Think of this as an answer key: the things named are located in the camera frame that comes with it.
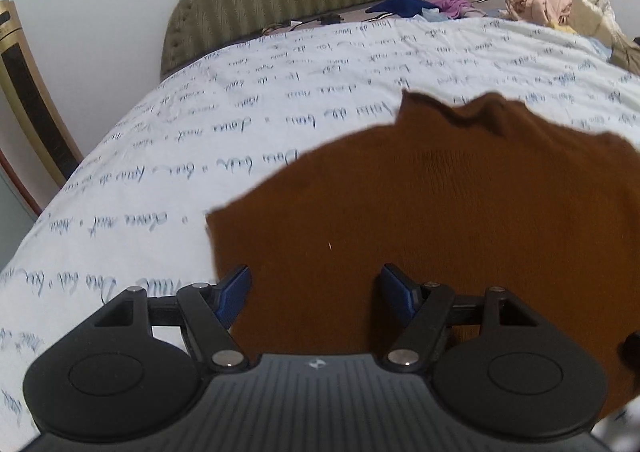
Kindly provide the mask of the brown knit sweater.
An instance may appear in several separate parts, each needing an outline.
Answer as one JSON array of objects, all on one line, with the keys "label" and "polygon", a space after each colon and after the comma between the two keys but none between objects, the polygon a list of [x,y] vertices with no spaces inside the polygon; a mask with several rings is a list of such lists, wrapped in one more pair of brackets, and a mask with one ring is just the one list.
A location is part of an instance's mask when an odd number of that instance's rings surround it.
[{"label": "brown knit sweater", "polygon": [[301,155],[207,224],[218,273],[253,275],[232,329],[247,354],[390,346],[371,301],[394,264],[518,295],[601,363],[606,411],[639,392],[617,354],[639,326],[639,154],[620,136],[498,94],[452,108],[407,93],[393,124]]}]

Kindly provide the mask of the white quilt with blue script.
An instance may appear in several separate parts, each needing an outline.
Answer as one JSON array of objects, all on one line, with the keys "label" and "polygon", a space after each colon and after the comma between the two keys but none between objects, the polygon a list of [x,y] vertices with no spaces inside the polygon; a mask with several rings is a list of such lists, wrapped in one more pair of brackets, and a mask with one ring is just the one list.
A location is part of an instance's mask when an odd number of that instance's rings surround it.
[{"label": "white quilt with blue script", "polygon": [[296,30],[198,59],[140,101],[52,199],[1,273],[1,446],[37,429],[32,362],[126,287],[216,278],[205,215],[303,152],[393,122],[404,90],[487,92],[545,119],[639,139],[639,80],[588,38],[494,18]]}]

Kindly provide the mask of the gold tower fan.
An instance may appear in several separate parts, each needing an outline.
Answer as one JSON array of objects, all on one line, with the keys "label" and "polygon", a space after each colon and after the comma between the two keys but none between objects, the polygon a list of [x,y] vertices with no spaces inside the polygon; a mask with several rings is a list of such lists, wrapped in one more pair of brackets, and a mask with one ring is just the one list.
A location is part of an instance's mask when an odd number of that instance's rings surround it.
[{"label": "gold tower fan", "polygon": [[1,1],[1,89],[43,167],[63,187],[82,155],[44,84],[11,0]]}]

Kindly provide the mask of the blue garment near headboard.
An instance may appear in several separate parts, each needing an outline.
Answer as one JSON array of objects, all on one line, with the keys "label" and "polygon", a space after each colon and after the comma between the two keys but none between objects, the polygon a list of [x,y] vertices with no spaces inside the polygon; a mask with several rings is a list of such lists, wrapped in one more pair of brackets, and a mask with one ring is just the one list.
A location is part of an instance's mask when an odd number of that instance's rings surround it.
[{"label": "blue garment near headboard", "polygon": [[424,9],[439,10],[434,3],[424,0],[385,0],[366,9],[367,14],[392,14],[401,18],[421,15]]}]

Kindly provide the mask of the purple garment near headboard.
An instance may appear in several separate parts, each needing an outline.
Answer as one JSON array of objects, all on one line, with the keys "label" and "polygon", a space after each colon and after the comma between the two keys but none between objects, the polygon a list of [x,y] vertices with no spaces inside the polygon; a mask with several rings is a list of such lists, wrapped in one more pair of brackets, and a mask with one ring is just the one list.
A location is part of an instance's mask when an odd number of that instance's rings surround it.
[{"label": "purple garment near headboard", "polygon": [[469,0],[430,0],[430,2],[450,19],[486,16],[484,10],[477,8]]}]

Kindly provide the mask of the brown padded jacket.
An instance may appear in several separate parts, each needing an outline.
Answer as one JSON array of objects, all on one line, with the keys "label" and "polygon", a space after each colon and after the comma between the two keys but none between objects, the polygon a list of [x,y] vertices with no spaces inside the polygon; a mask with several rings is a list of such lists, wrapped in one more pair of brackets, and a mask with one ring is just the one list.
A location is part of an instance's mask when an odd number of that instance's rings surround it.
[{"label": "brown padded jacket", "polygon": [[613,66],[639,76],[640,46],[623,34],[616,35],[613,38],[610,62]]}]

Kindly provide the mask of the cream fleece garment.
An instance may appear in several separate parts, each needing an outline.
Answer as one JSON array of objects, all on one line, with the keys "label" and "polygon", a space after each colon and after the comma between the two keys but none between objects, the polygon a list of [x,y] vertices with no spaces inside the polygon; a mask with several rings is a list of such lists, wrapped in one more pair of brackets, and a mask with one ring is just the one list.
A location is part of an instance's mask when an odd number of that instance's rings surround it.
[{"label": "cream fleece garment", "polygon": [[624,38],[610,0],[572,0],[568,25],[581,35],[612,47]]}]

